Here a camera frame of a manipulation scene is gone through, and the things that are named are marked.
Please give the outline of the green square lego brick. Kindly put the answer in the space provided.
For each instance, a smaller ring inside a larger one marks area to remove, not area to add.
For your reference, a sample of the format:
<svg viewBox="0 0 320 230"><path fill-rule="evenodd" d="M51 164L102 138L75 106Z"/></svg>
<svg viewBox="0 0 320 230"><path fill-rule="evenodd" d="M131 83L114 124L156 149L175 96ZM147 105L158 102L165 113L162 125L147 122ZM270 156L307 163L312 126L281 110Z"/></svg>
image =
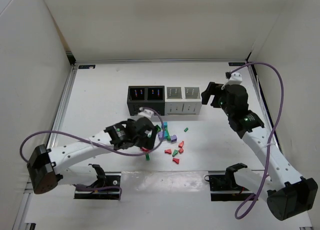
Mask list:
<svg viewBox="0 0 320 230"><path fill-rule="evenodd" d="M162 130L159 125L156 125L155 128L156 128L156 131L157 131L157 132L160 132L160 131Z"/></svg>

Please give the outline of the red lego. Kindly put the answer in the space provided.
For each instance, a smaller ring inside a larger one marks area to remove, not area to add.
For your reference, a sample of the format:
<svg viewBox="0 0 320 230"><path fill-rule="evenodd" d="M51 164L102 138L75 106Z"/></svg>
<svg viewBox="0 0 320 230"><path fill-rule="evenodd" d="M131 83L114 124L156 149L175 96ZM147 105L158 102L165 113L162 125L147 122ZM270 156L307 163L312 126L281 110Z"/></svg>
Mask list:
<svg viewBox="0 0 320 230"><path fill-rule="evenodd" d="M146 152L149 152L149 150L146 149L146 148L144 148L144 147L141 147L140 150L143 151L143 152L145 152L145 153L146 153Z"/></svg>

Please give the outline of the purple lego brick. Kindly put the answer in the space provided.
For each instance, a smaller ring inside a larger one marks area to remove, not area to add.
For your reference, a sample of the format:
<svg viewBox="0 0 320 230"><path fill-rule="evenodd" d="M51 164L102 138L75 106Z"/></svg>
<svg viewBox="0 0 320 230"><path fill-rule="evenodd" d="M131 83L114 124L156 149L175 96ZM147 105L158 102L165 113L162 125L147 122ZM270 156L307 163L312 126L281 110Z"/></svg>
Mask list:
<svg viewBox="0 0 320 230"><path fill-rule="evenodd" d="M176 136L176 135L172 135L172 136L170 137L170 141L171 141L172 143L176 142L176 141L177 141L177 136Z"/></svg>
<svg viewBox="0 0 320 230"><path fill-rule="evenodd" d="M158 138L159 138L159 140L166 140L167 139L167 133L166 132L162 132L162 131L160 131L159 133L158 133Z"/></svg>

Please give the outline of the cyan lego brick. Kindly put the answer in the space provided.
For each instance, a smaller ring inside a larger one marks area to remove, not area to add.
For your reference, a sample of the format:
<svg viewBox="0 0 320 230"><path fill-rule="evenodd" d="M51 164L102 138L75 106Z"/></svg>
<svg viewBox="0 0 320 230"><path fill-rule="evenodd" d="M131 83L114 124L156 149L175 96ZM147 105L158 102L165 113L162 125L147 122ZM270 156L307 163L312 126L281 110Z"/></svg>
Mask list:
<svg viewBox="0 0 320 230"><path fill-rule="evenodd" d="M164 127L164 138L168 138L168 123L164 122L163 127Z"/></svg>

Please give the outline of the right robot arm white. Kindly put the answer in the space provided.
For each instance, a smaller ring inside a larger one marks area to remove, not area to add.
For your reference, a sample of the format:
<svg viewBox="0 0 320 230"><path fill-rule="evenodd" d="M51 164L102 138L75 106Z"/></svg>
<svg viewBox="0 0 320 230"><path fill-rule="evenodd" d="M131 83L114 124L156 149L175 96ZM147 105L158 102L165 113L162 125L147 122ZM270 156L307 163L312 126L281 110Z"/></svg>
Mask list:
<svg viewBox="0 0 320 230"><path fill-rule="evenodd" d="M231 188L244 187L262 199L273 216L284 221L313 208L318 184L313 178L305 178L271 142L272 135L263 121L249 110L248 93L240 84L223 85L210 82L201 93L206 105L224 111L230 128L254 152L264 166L264 174L258 175L243 163L226 168L225 181Z"/></svg>

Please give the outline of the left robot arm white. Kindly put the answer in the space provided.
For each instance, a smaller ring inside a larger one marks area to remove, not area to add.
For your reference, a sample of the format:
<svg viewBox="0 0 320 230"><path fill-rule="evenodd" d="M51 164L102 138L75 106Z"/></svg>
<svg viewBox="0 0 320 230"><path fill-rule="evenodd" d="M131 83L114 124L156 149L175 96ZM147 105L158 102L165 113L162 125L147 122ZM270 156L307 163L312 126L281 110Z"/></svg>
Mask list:
<svg viewBox="0 0 320 230"><path fill-rule="evenodd" d="M105 190L103 169L96 164L88 168L72 168L87 159L99 155L116 153L126 155L131 147L155 149L158 128L147 117L137 120L127 119L88 137L81 138L68 134L76 141L71 144L47 148L44 144L34 148L31 156L25 159L33 192L36 195L47 193L59 185L73 185L77 190L94 192Z"/></svg>

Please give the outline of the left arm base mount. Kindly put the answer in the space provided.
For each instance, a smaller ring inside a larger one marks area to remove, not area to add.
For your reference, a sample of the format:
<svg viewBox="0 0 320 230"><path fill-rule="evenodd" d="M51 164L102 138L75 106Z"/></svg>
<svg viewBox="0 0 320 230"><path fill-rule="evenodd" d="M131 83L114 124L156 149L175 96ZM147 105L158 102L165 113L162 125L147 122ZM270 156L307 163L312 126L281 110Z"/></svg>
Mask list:
<svg viewBox="0 0 320 230"><path fill-rule="evenodd" d="M90 170L95 171L94 182L90 185L75 184L75 200L121 200L120 172L105 172L99 164L89 164Z"/></svg>

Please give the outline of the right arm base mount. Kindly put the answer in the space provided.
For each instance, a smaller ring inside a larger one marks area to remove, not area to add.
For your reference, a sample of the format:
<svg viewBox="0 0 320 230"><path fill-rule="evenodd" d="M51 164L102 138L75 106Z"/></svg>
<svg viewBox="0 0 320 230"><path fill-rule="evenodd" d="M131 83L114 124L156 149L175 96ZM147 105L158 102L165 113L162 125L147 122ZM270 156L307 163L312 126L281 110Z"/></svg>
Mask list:
<svg viewBox="0 0 320 230"><path fill-rule="evenodd" d="M209 183L210 200L212 202L239 202L250 197L254 199L252 192L247 188L237 185L234 173L245 169L248 166L237 163L226 168L223 173L211 173L204 176L204 180Z"/></svg>

